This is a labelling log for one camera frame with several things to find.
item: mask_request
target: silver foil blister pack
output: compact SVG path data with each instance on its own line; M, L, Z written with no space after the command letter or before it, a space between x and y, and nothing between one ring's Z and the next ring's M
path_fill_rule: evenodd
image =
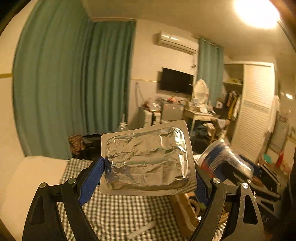
M196 174L185 121L104 134L100 192L162 196L195 191Z

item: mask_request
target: brown patterned fabric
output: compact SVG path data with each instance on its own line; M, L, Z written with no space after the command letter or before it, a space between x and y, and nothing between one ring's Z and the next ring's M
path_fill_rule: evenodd
M74 135L68 137L70 143L70 150L74 155L78 155L79 151L84 150L84 142L81 135Z

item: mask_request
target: checkered bedsheet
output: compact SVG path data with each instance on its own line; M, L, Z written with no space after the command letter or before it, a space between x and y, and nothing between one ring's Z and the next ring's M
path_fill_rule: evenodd
M64 183L77 177L92 161L70 159L60 180ZM63 203L59 213L68 240L75 240ZM140 227L156 221L156 226L131 240L187 240L180 236L168 196L106 195L96 188L91 200L83 207L86 217L101 241L126 240L125 236Z

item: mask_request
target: white wall-mounted air conditioner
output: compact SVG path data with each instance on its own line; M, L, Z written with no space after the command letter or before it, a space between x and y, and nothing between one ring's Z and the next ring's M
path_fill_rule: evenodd
M177 35L169 34L167 32L161 31L159 33L158 42L159 45L171 47L189 54L194 54L197 52L198 44L197 42L191 41L186 38L182 38Z

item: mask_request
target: black tv screen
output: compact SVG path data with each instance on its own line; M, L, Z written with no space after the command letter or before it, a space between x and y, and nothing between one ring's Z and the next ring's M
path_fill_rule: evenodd
M183 94L192 94L193 75L163 68L160 89Z

